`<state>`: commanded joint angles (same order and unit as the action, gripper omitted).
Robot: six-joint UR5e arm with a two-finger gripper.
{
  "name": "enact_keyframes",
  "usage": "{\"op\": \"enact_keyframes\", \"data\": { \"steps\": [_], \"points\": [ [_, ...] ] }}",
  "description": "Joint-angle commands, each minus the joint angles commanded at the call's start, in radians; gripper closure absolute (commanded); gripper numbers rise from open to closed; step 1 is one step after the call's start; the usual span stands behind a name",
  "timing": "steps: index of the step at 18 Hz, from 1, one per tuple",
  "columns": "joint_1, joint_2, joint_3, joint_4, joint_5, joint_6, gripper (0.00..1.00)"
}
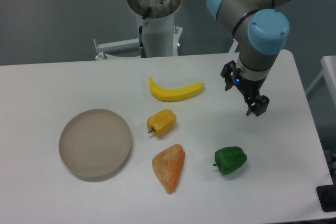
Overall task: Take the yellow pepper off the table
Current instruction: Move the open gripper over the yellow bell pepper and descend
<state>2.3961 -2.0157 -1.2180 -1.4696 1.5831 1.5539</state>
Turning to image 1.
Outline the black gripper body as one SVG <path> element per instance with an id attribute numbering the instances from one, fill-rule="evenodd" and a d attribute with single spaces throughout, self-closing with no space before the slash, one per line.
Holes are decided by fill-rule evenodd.
<path id="1" fill-rule="evenodd" d="M 234 86 L 247 98 L 255 98 L 260 94 L 260 88 L 264 84 L 265 79 L 257 81 L 243 78 L 240 74 L 233 77 Z"/>

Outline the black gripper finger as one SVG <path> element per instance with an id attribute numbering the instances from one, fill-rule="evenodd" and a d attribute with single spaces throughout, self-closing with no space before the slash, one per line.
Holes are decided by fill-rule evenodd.
<path id="1" fill-rule="evenodd" d="M 240 73 L 241 69 L 237 68 L 236 62 L 233 60 L 223 66 L 220 75 L 225 81 L 225 91 L 228 91 L 233 86 L 240 85 Z"/>
<path id="2" fill-rule="evenodd" d="M 266 112 L 269 105 L 269 98 L 265 95 L 257 94 L 255 97 L 249 97 L 248 95 L 244 95 L 244 99 L 246 104 L 248 105 L 248 110 L 246 115 L 260 116 Z"/>

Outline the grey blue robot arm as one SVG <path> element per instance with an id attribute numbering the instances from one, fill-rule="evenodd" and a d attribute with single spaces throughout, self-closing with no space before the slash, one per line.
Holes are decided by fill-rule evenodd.
<path id="1" fill-rule="evenodd" d="M 174 14 L 181 0 L 127 0 L 135 13 L 140 55 L 172 56 Z M 226 89 L 236 87 L 248 105 L 247 114 L 260 116 L 268 97 L 259 90 L 266 80 L 290 32 L 286 16 L 276 7 L 290 0 L 206 0 L 212 17 L 221 23 L 240 46 L 239 57 L 224 65 L 221 76 Z"/>

